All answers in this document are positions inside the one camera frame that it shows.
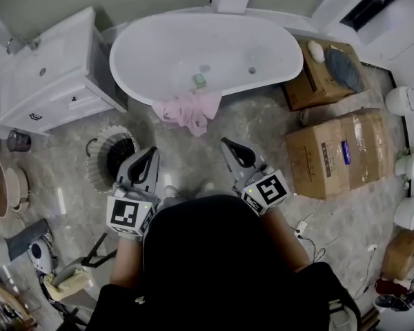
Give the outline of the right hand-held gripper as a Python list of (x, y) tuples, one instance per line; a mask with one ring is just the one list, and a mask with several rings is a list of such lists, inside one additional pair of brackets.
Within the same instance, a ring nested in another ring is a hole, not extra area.
[(234, 191), (256, 214), (262, 216), (289, 198), (282, 171), (266, 166), (258, 146), (223, 137), (220, 149), (236, 181)]

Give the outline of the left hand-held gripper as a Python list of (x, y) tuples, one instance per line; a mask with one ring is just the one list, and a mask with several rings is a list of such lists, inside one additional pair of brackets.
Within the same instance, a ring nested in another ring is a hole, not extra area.
[(158, 169), (159, 150), (155, 146), (132, 154), (121, 164), (106, 206), (106, 224), (120, 237), (133, 241), (145, 237), (159, 205), (154, 194)]

